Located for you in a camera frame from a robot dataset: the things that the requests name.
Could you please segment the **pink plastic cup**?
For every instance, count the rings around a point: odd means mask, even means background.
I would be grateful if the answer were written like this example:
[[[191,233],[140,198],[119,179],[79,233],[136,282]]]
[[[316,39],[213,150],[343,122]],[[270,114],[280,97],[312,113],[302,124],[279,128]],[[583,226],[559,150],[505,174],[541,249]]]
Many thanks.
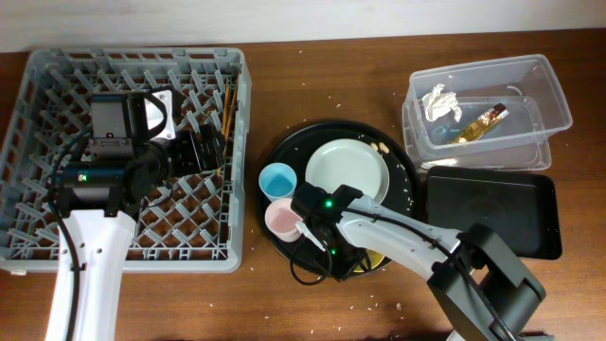
[[[283,242],[295,242],[301,236],[296,224],[302,218],[291,209],[292,201],[292,198],[277,199],[266,208],[264,214],[267,228]]]

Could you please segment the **blue plastic cup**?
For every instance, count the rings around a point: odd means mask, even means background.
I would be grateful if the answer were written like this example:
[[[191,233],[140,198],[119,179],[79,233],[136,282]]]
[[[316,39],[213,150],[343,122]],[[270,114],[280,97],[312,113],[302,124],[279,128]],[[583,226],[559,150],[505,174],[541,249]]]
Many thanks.
[[[261,170],[258,185],[262,193],[273,202],[293,196],[297,185],[297,176],[289,165],[271,163]]]

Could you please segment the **yellow bowl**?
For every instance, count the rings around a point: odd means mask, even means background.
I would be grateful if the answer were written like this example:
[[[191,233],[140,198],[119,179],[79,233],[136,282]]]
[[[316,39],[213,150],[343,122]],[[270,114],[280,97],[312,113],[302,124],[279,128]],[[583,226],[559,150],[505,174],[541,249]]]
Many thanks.
[[[356,275],[372,272],[380,267],[384,255],[369,249],[358,249],[354,255],[355,267],[353,273]]]

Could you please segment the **white tissue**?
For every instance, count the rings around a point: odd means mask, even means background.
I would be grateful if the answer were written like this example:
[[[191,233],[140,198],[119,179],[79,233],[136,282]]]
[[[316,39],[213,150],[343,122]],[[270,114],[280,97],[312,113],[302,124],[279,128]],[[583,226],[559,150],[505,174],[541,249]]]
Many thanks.
[[[431,92],[421,98],[424,108],[425,118],[430,122],[435,122],[449,113],[454,114],[454,121],[459,122],[462,117],[462,110],[458,105],[455,92],[443,92],[445,85],[437,84]]]

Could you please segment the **gold snack wrapper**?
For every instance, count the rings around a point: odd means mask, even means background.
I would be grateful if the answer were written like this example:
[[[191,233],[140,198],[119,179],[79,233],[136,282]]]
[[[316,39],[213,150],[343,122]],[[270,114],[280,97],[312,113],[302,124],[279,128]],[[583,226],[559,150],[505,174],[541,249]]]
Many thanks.
[[[475,121],[467,126],[462,133],[450,144],[461,144],[473,142],[492,130],[500,121],[508,115],[508,109],[503,103],[498,103],[487,112],[480,115]]]

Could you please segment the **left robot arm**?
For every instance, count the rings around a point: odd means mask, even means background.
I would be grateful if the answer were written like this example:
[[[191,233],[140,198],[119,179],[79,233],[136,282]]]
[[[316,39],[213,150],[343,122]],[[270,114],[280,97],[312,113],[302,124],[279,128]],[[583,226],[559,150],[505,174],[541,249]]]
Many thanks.
[[[216,126],[179,131],[185,96],[171,86],[91,98],[91,123],[62,148],[47,201],[60,255],[45,337],[112,340],[123,267],[144,201],[170,178],[224,164]]]

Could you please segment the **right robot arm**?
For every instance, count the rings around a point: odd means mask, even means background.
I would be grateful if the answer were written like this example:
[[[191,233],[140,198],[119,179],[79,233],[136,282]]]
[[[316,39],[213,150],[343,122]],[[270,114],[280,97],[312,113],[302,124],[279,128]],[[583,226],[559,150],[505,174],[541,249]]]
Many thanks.
[[[370,269],[378,252],[417,274],[453,325],[452,339],[518,340],[546,291],[490,228],[426,224],[346,185],[334,193],[305,183],[294,193],[297,227],[321,252],[323,275]]]

